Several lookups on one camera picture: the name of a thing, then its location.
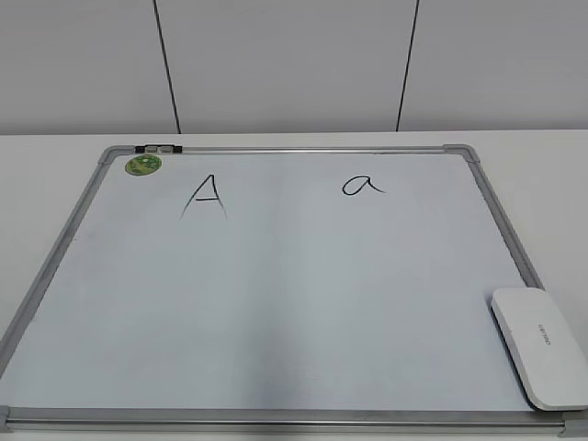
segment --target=whiteboard surface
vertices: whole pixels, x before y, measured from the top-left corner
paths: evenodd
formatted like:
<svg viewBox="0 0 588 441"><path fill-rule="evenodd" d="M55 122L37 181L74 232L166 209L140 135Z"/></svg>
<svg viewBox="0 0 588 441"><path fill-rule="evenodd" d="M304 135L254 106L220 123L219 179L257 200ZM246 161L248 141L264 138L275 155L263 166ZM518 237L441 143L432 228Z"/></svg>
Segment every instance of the whiteboard surface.
<svg viewBox="0 0 588 441"><path fill-rule="evenodd" d="M489 311L495 288L524 283L461 156L164 155L141 177L129 159L111 165L0 403L529 410ZM210 174L226 215L209 200L181 217ZM356 175L385 193L346 196Z"/></svg>

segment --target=black vertical line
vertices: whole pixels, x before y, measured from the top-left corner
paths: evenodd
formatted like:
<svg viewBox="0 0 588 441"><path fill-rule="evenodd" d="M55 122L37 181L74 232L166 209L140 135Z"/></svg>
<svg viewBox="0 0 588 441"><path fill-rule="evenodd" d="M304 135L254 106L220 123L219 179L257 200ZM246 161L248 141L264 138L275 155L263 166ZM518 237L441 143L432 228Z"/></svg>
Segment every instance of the black vertical line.
<svg viewBox="0 0 588 441"><path fill-rule="evenodd" d="M172 108L174 109L175 129L178 134L182 134L180 129L180 118L177 115L177 106L175 105L174 87L172 86L172 75L169 73L169 63L167 62L167 52L165 51L164 34L162 32L162 22L159 18L159 10L157 9L157 0L153 0L153 12L155 13L155 21L157 22L157 32L159 33L159 44L162 47L162 55L164 56L165 75L167 76L167 86L169 87L169 94L172 98Z"/></svg>
<svg viewBox="0 0 588 441"><path fill-rule="evenodd" d="M413 54L414 30L416 29L416 17L419 15L419 4L421 0L416 0L414 6L413 30L411 32L411 41L408 45L408 56L406 57L406 69L404 70L404 80L402 81L401 103L398 107L398 119L396 119L396 131L401 125L402 106L404 105L404 93L406 92L406 80L408 79L408 69L411 65L411 55Z"/></svg>

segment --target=gray plastic corner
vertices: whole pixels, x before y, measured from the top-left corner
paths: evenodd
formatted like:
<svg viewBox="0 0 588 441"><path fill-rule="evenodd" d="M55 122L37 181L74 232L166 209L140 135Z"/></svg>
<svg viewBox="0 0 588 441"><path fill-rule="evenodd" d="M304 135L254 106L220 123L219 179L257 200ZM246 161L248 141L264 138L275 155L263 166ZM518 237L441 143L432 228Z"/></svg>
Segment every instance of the gray plastic corner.
<svg viewBox="0 0 588 441"><path fill-rule="evenodd" d="M5 434L6 432L10 432L8 426L6 425L6 420L8 419L8 406L0 406L0 434Z"/></svg>
<svg viewBox="0 0 588 441"><path fill-rule="evenodd" d="M111 145L102 152L98 163L112 164L112 161L114 161L117 156L121 156L123 154L133 154L134 152L134 145Z"/></svg>
<svg viewBox="0 0 588 441"><path fill-rule="evenodd" d="M479 163L480 157L471 145L467 144L445 144L443 150L446 153L460 154L468 163Z"/></svg>
<svg viewBox="0 0 588 441"><path fill-rule="evenodd" d="M588 411L565 412L563 414L564 429L561 438L577 438L588 436Z"/></svg>

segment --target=black marker writing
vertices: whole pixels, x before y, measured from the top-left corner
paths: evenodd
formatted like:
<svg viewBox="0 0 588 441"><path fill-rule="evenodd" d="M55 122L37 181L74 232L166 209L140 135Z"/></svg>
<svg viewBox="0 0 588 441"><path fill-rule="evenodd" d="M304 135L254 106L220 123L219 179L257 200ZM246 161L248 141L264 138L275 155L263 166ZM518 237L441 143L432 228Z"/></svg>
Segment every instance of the black marker writing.
<svg viewBox="0 0 588 441"><path fill-rule="evenodd" d="M356 181L361 182L361 185L357 188L357 190L355 190L355 191L349 191L349 187L353 187L353 184L352 183L354 183ZM341 190L343 191L343 194L346 195L346 196L355 196L365 186L370 186L374 190L379 191L380 193L386 193L384 190L380 190L379 188L377 188L376 186L374 186L371 183L371 177L369 177L369 176L355 176L355 177L352 177L351 179L349 179L347 182L345 182L343 184L343 187L341 188Z"/></svg>
<svg viewBox="0 0 588 441"><path fill-rule="evenodd" d="M202 188L204 188L206 183L209 181L212 184L212 191L214 192L214 198L197 198L198 192ZM187 200L186 206L184 207L184 210L182 211L182 216L180 216L180 219L182 219L184 217L184 213L186 213L187 207L190 205L190 202L192 202L193 200L198 201L198 202L206 201L206 200L216 200L217 202L219 202L219 205L222 208L222 212L224 213L224 217L225 218L227 217L227 210L224 208L224 205L222 205L221 197L219 196L219 192L217 191L216 182L214 182L214 175L208 175L207 178L204 181L202 181L202 184L200 184L198 186L196 191L194 193L192 193L192 196L190 196L190 199Z"/></svg>

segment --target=white device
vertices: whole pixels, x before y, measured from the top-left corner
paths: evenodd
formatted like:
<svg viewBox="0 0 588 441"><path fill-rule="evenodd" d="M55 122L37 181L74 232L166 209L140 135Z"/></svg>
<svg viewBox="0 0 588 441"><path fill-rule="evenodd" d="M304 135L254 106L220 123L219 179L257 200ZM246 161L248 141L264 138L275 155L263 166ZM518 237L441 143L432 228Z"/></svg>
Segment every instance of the white device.
<svg viewBox="0 0 588 441"><path fill-rule="evenodd" d="M492 310L529 400L544 411L588 409L588 363L551 296L500 288Z"/></svg>

